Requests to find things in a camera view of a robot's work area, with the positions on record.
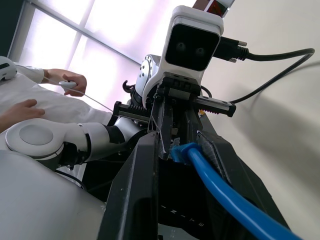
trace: hand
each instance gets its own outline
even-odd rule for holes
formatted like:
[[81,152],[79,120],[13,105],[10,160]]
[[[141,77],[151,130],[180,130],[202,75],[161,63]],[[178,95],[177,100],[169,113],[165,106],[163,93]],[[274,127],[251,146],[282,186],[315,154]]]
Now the hand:
[[77,75],[77,76],[67,76],[67,75],[63,75],[62,76],[63,79],[67,80],[67,81],[73,81],[76,83],[76,87],[72,88],[73,90],[79,91],[72,91],[72,90],[67,90],[64,95],[71,95],[74,97],[82,97],[83,94],[86,93],[86,88],[87,88],[87,79],[85,78],[85,76],[83,75]]
[[19,102],[0,115],[0,133],[22,121],[43,116],[45,110],[34,108],[36,104],[35,99]]

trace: white camera housing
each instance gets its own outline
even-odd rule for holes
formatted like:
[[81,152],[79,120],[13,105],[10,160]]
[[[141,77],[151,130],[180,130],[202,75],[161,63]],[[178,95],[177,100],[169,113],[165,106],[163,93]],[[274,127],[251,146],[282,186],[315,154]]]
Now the white camera housing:
[[[223,34],[223,32],[224,24],[220,16],[204,12],[195,8],[177,6],[173,10],[172,17],[169,23],[168,32],[166,35],[165,44],[163,47],[158,70],[156,73],[153,73],[149,81],[144,86],[142,94],[143,106],[146,107],[148,93],[155,85],[162,82],[163,74],[165,72],[184,76],[186,79],[195,79],[197,83],[201,85],[201,80],[205,72],[205,69],[207,68],[211,60],[211,57],[213,56],[220,42],[220,36]],[[194,35],[194,33],[205,34],[206,36],[209,36],[209,39],[202,39],[201,36]],[[174,49],[172,47],[175,44],[174,41],[176,41],[180,37],[181,42],[179,42],[176,45],[176,48]],[[209,42],[210,38],[212,37],[215,38],[214,42]],[[197,42],[194,43],[192,41],[189,41],[189,38],[194,38],[197,40]],[[197,65],[196,62],[198,61],[194,60],[191,57],[190,52],[185,56],[187,56],[187,59],[194,62],[194,64],[184,64],[183,57],[180,57],[181,61],[178,60],[178,57],[175,58],[175,51],[179,51],[178,48],[182,47],[181,51],[188,51],[188,46],[183,45],[184,41],[189,41],[189,43],[193,45],[192,47],[197,47],[197,49],[202,48],[202,44],[208,45],[209,43],[211,43],[210,51],[206,52],[206,54],[210,54],[210,56],[206,57],[206,61],[203,61],[201,63],[201,66],[195,67],[195,65]]]
[[17,74],[17,67],[13,61],[5,56],[0,56],[0,82],[10,80]]

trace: blue tube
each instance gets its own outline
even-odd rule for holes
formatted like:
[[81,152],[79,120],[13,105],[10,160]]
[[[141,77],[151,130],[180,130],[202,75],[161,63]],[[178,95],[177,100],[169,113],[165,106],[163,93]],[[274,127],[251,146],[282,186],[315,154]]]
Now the blue tube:
[[198,149],[188,149],[187,156],[214,198],[256,238],[260,240],[301,240],[226,184]]

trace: white robot link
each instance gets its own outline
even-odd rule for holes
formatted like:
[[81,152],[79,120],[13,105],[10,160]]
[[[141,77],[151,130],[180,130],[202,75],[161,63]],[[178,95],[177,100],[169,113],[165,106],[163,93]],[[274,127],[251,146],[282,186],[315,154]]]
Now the white robot link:
[[[153,97],[152,89],[165,74],[200,86],[223,31],[220,16],[176,7],[162,55],[145,57],[131,102],[146,106],[147,98]],[[189,97],[173,88],[169,96],[182,100]],[[76,156],[71,164],[100,159],[121,151],[141,131],[143,127],[124,117],[113,126],[94,122],[64,124],[37,118],[9,128],[0,139],[0,189],[1,196],[5,196],[0,199],[1,239],[96,239],[104,213],[100,206],[104,204],[51,170],[61,164],[61,155],[66,151]],[[10,208],[12,199],[15,205]]]

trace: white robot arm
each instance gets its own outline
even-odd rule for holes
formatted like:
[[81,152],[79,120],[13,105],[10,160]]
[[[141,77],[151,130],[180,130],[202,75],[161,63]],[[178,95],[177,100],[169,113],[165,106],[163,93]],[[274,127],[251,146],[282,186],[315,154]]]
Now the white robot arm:
[[[140,131],[142,127],[123,117],[113,126],[36,118],[9,128],[5,144],[8,150],[27,155],[55,170],[58,165],[82,164],[123,151],[126,143]],[[64,149],[69,159],[62,159]]]

